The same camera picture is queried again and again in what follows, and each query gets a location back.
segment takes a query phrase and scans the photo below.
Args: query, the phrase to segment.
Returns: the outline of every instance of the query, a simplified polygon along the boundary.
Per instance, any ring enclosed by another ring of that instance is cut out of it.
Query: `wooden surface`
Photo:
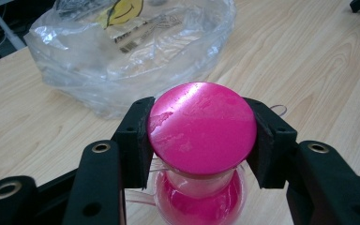
[[[335,147],[360,175],[360,12],[345,0],[236,1],[234,31],[207,81],[288,108],[298,141]],[[0,60],[0,179],[44,184],[78,166],[84,147],[111,138],[104,120],[41,81],[27,49]],[[249,194],[240,224],[292,224],[284,190]],[[128,224],[163,224],[155,207],[127,205]]]

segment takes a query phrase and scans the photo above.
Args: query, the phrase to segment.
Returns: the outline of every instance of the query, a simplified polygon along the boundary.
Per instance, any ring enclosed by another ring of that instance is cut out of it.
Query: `clear plastic bag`
[[[59,0],[24,37],[43,81],[104,118],[205,79],[235,18],[233,0],[127,0],[137,16],[105,24],[122,1]]]

